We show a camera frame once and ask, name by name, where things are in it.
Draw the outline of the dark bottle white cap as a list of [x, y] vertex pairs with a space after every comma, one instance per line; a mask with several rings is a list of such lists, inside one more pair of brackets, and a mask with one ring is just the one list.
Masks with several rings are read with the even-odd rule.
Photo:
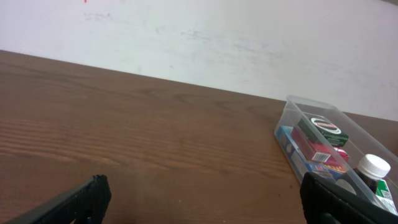
[[354, 171], [375, 194], [379, 181], [389, 173], [390, 169], [389, 163], [381, 157], [374, 154], [366, 154], [358, 162]]

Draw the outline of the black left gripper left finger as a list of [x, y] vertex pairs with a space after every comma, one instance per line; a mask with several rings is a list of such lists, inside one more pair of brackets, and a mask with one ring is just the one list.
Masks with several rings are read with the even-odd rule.
[[94, 175], [84, 184], [9, 220], [8, 224], [101, 224], [110, 200], [107, 176]]

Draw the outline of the red medicine box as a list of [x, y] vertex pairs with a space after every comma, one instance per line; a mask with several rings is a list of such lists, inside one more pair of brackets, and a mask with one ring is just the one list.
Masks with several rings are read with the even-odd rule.
[[[333, 166], [338, 165], [338, 161], [334, 156], [331, 155], [330, 150], [325, 144], [322, 142], [320, 142], [320, 144], [311, 142], [298, 126], [293, 128], [292, 138], [308, 161], [321, 162]], [[343, 147], [332, 146], [332, 148], [345, 161], [349, 159], [349, 155], [343, 150]]]

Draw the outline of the clear plastic container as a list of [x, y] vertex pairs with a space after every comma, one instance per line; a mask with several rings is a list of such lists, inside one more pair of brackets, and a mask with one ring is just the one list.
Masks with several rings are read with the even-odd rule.
[[345, 161], [332, 148], [332, 145], [314, 127], [311, 127], [312, 131], [315, 131], [316, 136], [319, 137], [319, 140], [330, 150], [331, 155], [336, 158], [338, 166], [346, 170], [344, 174], [337, 178], [335, 183], [330, 182], [388, 211], [376, 197], [376, 194], [369, 189], [354, 171], [358, 162], [364, 155], [374, 154], [379, 156], [391, 166], [389, 173], [383, 179], [387, 182], [397, 209], [397, 156], [335, 106], [298, 96], [288, 96], [283, 113], [275, 128], [274, 135], [279, 126], [290, 126], [294, 128], [298, 126], [302, 118], [307, 124], [311, 125], [308, 116], [326, 118], [349, 136], [349, 140], [343, 146], [343, 150], [349, 155], [349, 159]]

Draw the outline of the blue Kool Fever box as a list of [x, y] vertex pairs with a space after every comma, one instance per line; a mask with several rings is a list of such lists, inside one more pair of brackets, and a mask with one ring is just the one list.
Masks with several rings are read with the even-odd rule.
[[341, 166], [331, 166], [306, 160], [291, 136], [292, 131], [293, 127], [279, 126], [275, 132], [275, 137], [299, 182], [302, 182], [307, 172], [314, 172], [326, 178], [326, 180], [335, 183], [337, 178], [346, 172]]

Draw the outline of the green round tin box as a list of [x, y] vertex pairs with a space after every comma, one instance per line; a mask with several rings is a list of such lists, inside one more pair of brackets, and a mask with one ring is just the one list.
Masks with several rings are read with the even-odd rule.
[[326, 118], [308, 116], [308, 119], [311, 125], [307, 124], [302, 118], [298, 122], [298, 127], [311, 142], [320, 144], [319, 137], [316, 136], [311, 127], [314, 127], [332, 146], [343, 147], [349, 140], [349, 136], [346, 133]]

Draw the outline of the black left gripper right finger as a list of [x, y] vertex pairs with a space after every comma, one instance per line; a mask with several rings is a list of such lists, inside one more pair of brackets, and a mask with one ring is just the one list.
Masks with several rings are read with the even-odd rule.
[[397, 215], [359, 198], [313, 172], [304, 175], [300, 197], [308, 224], [397, 223]]

